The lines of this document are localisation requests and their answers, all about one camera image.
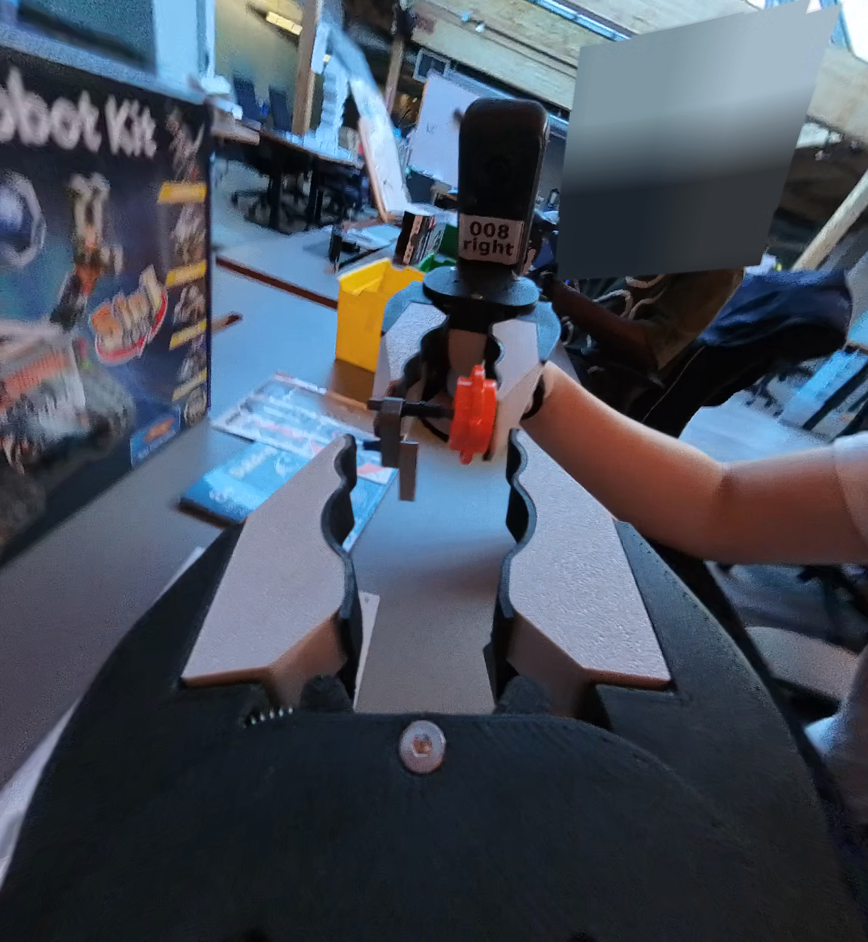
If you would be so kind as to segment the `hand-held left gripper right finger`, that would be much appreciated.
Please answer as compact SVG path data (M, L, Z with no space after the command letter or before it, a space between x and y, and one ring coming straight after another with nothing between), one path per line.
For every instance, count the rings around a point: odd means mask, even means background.
M525 432L511 433L506 528L486 662L496 701L526 677L551 710L598 710L601 686L672 679L613 516Z

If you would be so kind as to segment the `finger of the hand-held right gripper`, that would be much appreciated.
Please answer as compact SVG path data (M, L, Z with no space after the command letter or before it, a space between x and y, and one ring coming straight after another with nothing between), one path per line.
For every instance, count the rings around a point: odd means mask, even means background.
M489 338L499 349L494 364L497 406L485 461L504 456L511 432L522 428L522 418L533 406L549 353L542 353L534 321L501 321L491 326Z
M381 337L371 396L374 432L381 430L381 402L387 397L452 408L448 328L447 315L435 306L410 303Z

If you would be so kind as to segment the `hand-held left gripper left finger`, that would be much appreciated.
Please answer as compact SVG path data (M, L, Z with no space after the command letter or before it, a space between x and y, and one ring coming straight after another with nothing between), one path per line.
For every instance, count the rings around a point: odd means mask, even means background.
M355 567L357 443L342 434L241 524L181 671L189 688L262 687L297 707L316 677L334 677L351 702L363 630Z

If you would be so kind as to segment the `orange toy wheel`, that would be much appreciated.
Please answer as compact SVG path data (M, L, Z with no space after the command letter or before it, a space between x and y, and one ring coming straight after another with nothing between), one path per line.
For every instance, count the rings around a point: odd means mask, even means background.
M462 465L487 455L497 414L497 383L485 366L476 365L468 376L459 377L453 395L448 445Z

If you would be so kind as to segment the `black perforated beam with axle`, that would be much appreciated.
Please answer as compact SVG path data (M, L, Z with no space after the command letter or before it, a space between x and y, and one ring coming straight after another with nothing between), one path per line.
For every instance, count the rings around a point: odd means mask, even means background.
M374 414L374 436L364 442L363 449L378 454L382 467L397 471L398 498L414 501L419 445L408 438L406 423L414 419L450 421L454 416L453 408L396 396L371 398L366 407Z

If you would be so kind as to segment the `person's right forearm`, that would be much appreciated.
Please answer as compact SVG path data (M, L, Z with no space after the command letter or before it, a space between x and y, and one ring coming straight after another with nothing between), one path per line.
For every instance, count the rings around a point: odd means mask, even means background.
M528 435L618 521L688 556L746 564L868 564L826 447L721 463L542 369Z

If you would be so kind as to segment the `grey side desk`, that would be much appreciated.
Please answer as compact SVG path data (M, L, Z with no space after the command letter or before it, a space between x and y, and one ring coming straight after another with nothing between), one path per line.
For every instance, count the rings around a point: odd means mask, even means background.
M341 275L391 256L398 230L390 225L343 230L342 235L355 243L356 250L341 252L338 263L331 260L335 233L333 226L293 235L271 233L266 238L217 250L216 266L334 310Z

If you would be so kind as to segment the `yellow plastic bin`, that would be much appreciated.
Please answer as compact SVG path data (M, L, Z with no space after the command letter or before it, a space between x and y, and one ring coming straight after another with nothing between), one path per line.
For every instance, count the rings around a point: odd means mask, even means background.
M341 275L335 360L375 372L388 301L424 276L419 268L393 265L389 259L361 265Z

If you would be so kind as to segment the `whiteboard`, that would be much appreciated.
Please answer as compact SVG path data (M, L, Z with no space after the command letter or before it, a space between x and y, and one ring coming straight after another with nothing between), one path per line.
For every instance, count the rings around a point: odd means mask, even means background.
M408 166L435 182L457 187L460 124L477 94L434 74L428 77L417 124L410 138Z

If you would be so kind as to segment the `blue manual booklet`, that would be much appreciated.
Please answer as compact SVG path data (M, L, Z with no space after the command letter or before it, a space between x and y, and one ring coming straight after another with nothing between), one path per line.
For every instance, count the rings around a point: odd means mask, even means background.
M343 544L346 550L354 548L397 476L377 465L377 456L357 448L357 483L350 494L354 526ZM288 450L253 443L206 472L182 493L179 506L219 525L240 524L308 464L310 459Z

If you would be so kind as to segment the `small kit box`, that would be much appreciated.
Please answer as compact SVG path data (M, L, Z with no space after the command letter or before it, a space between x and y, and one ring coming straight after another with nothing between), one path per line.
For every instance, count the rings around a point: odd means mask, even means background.
M419 267L428 255L437 253L448 221L449 214L434 207L408 209L402 215L393 265Z

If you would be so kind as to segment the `leaning poster board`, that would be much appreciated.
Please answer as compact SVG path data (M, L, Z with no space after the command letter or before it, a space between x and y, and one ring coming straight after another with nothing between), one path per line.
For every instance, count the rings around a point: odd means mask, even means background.
M383 118L380 124L360 117L357 130L373 204L384 222L396 222L408 211L411 200L393 126L386 114Z

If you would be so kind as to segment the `printed sticker sheet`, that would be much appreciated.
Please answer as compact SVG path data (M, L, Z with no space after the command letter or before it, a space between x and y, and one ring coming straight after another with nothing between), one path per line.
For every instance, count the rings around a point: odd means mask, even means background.
M372 414L342 394L277 372L213 421L220 431L268 445L305 461L343 435L357 443L357 475L380 485L391 483L394 470L381 465L369 450Z

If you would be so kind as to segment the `navy jacket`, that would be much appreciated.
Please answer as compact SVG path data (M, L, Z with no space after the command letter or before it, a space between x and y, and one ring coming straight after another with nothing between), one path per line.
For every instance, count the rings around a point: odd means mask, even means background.
M746 277L699 335L704 347L768 349L774 362L827 357L846 342L853 299L840 268L770 270Z

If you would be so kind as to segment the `dark blue robot kit box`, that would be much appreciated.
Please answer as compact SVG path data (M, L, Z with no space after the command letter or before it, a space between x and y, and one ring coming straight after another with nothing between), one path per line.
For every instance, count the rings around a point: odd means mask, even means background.
M207 415L212 130L0 41L0 568Z

